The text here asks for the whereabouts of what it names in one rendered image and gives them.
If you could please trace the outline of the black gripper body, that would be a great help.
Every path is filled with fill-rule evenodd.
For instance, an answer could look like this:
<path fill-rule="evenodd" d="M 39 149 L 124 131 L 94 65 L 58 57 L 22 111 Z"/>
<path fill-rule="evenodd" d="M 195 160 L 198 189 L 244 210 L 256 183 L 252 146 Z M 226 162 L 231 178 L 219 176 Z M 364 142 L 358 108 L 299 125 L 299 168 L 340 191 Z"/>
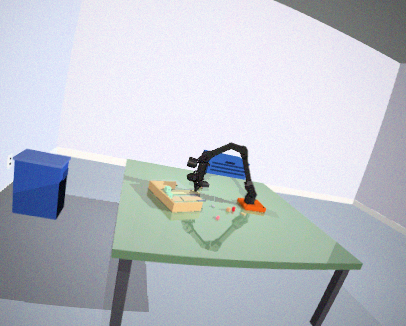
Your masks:
<path fill-rule="evenodd" d="M 202 181 L 204 180 L 204 175 L 206 175 L 205 172 L 199 171 L 198 169 L 195 170 L 196 173 L 198 173 L 198 180 L 194 180 L 195 182 L 197 182 L 201 187 L 209 187 L 209 183 L 206 181 Z"/>

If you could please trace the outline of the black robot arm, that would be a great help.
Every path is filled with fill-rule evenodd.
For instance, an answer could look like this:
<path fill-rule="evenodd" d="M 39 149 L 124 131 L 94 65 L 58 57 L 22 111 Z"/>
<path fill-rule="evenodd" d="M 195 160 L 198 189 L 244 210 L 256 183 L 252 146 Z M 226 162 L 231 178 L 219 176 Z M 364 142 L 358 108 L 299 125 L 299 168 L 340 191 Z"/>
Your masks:
<path fill-rule="evenodd" d="M 207 166 L 210 166 L 210 163 L 207 161 L 212 159 L 214 156 L 221 154 L 223 152 L 226 152 L 230 149 L 239 152 L 241 155 L 241 158 L 243 160 L 243 166 L 244 166 L 244 171 L 245 171 L 245 176 L 246 176 L 246 182 L 244 182 L 244 184 L 245 184 L 245 190 L 247 190 L 247 192 L 248 192 L 247 195 L 245 196 L 244 201 L 247 205 L 255 204 L 254 202 L 255 202 L 255 198 L 257 195 L 254 190 L 255 186 L 254 186 L 252 178 L 251 178 L 251 172 L 250 172 L 249 161 L 248 161 L 249 151 L 246 146 L 244 146 L 244 145 L 241 146 L 241 145 L 235 144 L 233 142 L 230 142 L 217 149 L 203 152 L 201 154 L 201 156 L 198 157 L 198 159 L 189 157 L 187 166 L 191 167 L 191 168 L 196 168 L 197 164 L 199 163 L 197 169 L 199 171 L 205 172 Z M 199 178 L 198 173 L 195 173 L 195 171 L 193 173 L 187 174 L 187 180 L 189 180 L 189 181 L 198 180 L 198 178 Z"/>

